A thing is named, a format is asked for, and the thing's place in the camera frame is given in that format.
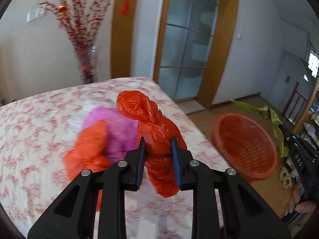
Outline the person right hand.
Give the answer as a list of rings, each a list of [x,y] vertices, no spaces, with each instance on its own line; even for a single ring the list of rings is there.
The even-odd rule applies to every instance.
[[[312,201],[305,201],[299,203],[301,199],[302,182],[299,182],[294,186],[290,199],[284,208],[283,216],[291,214],[294,210],[301,214],[312,214],[316,209],[316,203]]]

